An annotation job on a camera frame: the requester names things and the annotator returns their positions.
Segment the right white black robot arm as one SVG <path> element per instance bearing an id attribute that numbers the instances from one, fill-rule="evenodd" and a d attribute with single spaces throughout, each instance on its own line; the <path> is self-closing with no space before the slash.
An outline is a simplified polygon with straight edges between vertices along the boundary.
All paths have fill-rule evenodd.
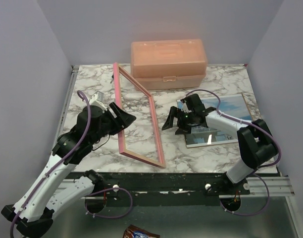
<path id="1" fill-rule="evenodd" d="M 238 141 L 240 160 L 216 184 L 207 186 L 207 190 L 215 188 L 219 192 L 232 194 L 247 176 L 279 154 L 280 149 L 264 120 L 239 119 L 221 112 L 219 107 L 207 108 L 198 94 L 188 94 L 181 102 L 181 108 L 170 108 L 162 130 L 172 128 L 174 119 L 177 119 L 177 135 L 190 134 L 193 127 L 203 126 L 221 130 Z"/>

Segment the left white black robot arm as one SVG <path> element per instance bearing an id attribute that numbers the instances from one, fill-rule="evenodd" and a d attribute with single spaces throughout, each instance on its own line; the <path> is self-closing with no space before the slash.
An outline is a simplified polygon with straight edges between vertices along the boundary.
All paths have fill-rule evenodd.
<path id="1" fill-rule="evenodd" d="M 103 177 L 88 170 L 75 185 L 55 193 L 61 182 L 94 150 L 94 144 L 103 137 L 120 133 L 136 120 L 115 103 L 109 106 L 107 109 L 101 102 L 92 102 L 84 107 L 71 130 L 57 139 L 46 166 L 31 188 L 18 202 L 2 209 L 1 214 L 12 222 L 11 227 L 23 236 L 42 237 L 55 217 L 74 201 L 102 192 L 106 185 Z"/>

